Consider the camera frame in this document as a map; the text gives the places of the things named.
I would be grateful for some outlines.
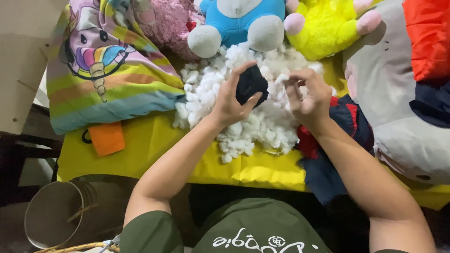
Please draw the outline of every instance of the person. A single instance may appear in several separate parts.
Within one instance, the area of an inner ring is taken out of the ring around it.
[[[181,236],[169,201],[186,184],[197,162],[225,127],[247,117],[261,94],[240,105],[239,75],[256,61],[232,70],[212,112],[162,155],[133,189],[121,234],[121,253],[181,253]],[[308,88],[302,99],[298,87]],[[371,253],[433,253],[423,213],[402,185],[329,117],[331,87],[311,69],[285,82],[293,115],[310,129],[338,171],[350,196],[370,220]],[[331,253],[309,222],[285,202],[269,198],[233,201],[213,212],[193,253]]]

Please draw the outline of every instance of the stuffed animal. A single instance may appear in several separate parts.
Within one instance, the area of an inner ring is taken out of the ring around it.
[[[271,51],[284,39],[286,0],[194,0],[206,16],[206,25],[195,27],[189,48],[202,58],[214,56],[221,45],[248,41],[256,51]]]
[[[142,32],[159,49],[171,49],[187,61],[198,56],[188,46],[188,35],[205,18],[190,0],[133,0],[134,16]]]
[[[356,20],[371,4],[372,0],[288,0],[291,14],[284,27],[289,42],[310,61],[344,50],[380,24],[376,10]]]

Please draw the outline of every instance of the grey plush pillow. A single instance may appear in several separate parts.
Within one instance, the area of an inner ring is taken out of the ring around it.
[[[450,129],[424,122],[409,106],[416,82],[401,3],[375,5],[381,24],[343,51],[350,96],[373,128],[379,159],[411,179],[450,184]]]

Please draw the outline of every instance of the forearm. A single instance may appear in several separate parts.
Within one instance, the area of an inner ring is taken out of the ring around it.
[[[133,191],[148,198],[170,200],[186,184],[222,129],[212,117],[204,118],[144,173]]]
[[[423,220],[411,194],[333,120],[312,131],[350,196],[370,216],[387,220]]]

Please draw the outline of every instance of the white polyester stuffing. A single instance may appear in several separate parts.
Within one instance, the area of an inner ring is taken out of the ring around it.
[[[220,85],[228,79],[231,70],[245,61],[258,60],[261,74],[269,83],[269,96],[260,106],[253,109],[247,119],[224,129],[217,137],[222,162],[229,163],[232,158],[245,153],[252,154],[254,141],[259,141],[266,149],[279,149],[286,154],[297,143],[296,122],[290,109],[284,89],[285,75],[296,69],[312,68],[323,74],[323,66],[309,62],[290,46],[281,46],[266,53],[250,50],[248,43],[233,45],[229,49],[221,47],[219,53],[199,64],[189,63],[181,70],[185,83],[187,103],[177,103],[174,127],[192,129],[207,116],[214,107]],[[306,96],[307,89],[300,88]]]

